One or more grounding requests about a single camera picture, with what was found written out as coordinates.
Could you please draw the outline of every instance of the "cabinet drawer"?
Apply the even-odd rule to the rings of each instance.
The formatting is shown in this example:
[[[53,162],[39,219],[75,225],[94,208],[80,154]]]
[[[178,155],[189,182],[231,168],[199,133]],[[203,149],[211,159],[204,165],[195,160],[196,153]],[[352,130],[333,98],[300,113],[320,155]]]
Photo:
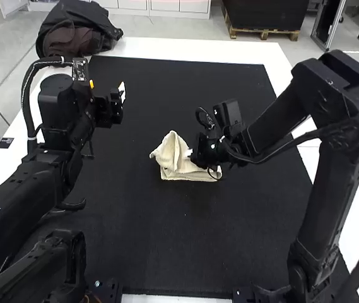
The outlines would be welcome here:
[[[147,10],[147,0],[118,0],[119,8]]]
[[[97,0],[103,8],[117,8],[117,0]]]
[[[151,0],[154,11],[179,11],[179,0]]]
[[[179,0],[179,11],[188,13],[207,13],[209,8],[208,0]]]

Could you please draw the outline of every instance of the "white cloth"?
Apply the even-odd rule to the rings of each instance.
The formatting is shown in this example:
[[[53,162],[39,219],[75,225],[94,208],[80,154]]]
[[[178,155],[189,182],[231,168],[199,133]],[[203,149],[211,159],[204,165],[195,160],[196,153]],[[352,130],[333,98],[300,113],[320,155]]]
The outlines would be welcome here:
[[[155,160],[161,167],[161,179],[163,180],[188,180],[214,182],[206,169],[201,169],[191,162],[188,157],[191,150],[175,131],[170,131],[162,140],[162,143],[152,153],[150,159]],[[210,170],[210,174],[220,179],[222,176],[221,167],[218,171]]]

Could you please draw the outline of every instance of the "gray floor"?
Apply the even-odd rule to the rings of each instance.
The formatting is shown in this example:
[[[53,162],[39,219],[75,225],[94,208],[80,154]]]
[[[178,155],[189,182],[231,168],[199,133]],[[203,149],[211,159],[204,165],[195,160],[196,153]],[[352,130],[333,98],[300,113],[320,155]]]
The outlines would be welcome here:
[[[20,109],[20,86],[29,65],[37,59],[35,38],[46,13],[21,11],[8,20],[0,13],[0,111],[9,122]],[[176,39],[231,40],[220,6],[214,2],[209,20],[111,15],[112,23],[121,27],[126,37],[161,37]],[[310,38],[315,15],[308,15],[298,42],[285,35],[269,35],[268,42],[278,42],[291,65],[319,57],[323,52]],[[357,19],[345,18],[339,25],[332,49],[359,51]],[[240,41],[260,41],[256,34],[239,35]],[[359,61],[359,54],[352,55]],[[0,117],[0,137],[7,129]]]

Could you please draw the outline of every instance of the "black rubber mat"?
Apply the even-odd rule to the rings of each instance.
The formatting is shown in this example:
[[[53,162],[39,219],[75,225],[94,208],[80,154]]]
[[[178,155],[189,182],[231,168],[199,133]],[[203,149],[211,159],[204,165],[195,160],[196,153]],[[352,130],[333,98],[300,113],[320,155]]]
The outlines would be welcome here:
[[[79,229],[88,281],[116,277],[129,293],[231,297],[254,282],[287,284],[286,258],[311,182],[297,149],[259,166],[234,168],[216,183],[162,181],[148,155],[170,131],[188,144],[201,127],[194,111],[229,98],[252,122],[274,99],[264,66],[94,56],[97,93],[126,83],[122,125],[97,129],[68,202],[85,210],[47,222]],[[348,275],[341,259],[331,291]]]

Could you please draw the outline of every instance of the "pallet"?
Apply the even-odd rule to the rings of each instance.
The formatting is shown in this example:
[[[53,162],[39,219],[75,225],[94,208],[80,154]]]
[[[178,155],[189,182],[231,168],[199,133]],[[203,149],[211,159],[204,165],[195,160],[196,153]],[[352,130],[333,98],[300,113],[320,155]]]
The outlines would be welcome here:
[[[228,16],[227,10],[225,9],[223,5],[223,14],[224,14],[224,21],[228,28],[228,33],[230,34],[231,39],[237,38],[237,33],[260,33],[261,34],[261,40],[267,40],[268,35],[270,33],[285,33],[290,35],[289,38],[291,41],[296,42],[298,40],[298,35],[300,34],[299,30],[257,30],[257,29],[250,29],[250,28],[235,28],[232,26],[230,17]]]

